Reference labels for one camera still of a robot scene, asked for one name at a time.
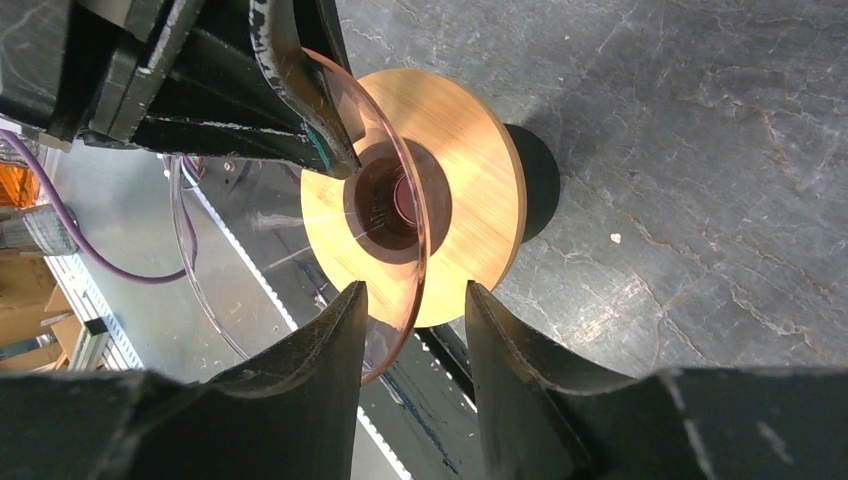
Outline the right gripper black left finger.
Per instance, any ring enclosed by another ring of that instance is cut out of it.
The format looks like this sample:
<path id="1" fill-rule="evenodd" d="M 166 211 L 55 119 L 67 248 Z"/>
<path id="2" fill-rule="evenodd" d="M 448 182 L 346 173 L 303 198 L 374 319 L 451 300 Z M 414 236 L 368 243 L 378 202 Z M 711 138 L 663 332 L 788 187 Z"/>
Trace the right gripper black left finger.
<path id="1" fill-rule="evenodd" d="M 154 377 L 120 478 L 349 478 L 366 320 L 355 281 L 308 325 L 206 382 Z"/>

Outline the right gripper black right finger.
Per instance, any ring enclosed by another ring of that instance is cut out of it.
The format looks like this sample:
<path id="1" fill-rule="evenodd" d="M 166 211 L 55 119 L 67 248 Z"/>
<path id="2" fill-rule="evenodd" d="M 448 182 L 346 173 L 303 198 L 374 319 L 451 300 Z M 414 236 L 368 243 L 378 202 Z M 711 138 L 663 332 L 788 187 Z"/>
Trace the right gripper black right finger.
<path id="1" fill-rule="evenodd" d="M 635 379 L 520 320 L 482 284 L 465 293 L 468 353 L 487 472 L 496 479 L 660 479 L 651 430 L 607 395 Z"/>

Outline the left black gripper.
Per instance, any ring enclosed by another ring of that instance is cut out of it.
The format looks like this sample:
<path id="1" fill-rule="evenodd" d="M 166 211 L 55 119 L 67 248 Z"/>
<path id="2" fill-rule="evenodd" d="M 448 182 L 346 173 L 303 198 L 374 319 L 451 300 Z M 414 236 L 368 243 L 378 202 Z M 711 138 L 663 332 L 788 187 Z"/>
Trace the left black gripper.
<path id="1" fill-rule="evenodd" d="M 348 63 L 332 1 L 5 1 L 1 117 L 64 146 L 360 164 L 321 58 Z"/>

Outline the wooden ring stand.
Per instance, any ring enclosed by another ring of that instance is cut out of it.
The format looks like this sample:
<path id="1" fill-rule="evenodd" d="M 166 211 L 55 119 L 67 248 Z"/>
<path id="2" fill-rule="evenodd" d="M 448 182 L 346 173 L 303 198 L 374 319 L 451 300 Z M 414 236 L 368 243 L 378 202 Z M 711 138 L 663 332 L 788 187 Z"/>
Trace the wooden ring stand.
<path id="1" fill-rule="evenodd" d="M 337 288 L 367 285 L 369 315 L 395 328 L 460 317 L 469 282 L 498 286 L 525 232 L 527 188 L 505 124 L 462 85 L 424 70 L 369 74 L 362 170 L 305 171 L 307 238 Z"/>

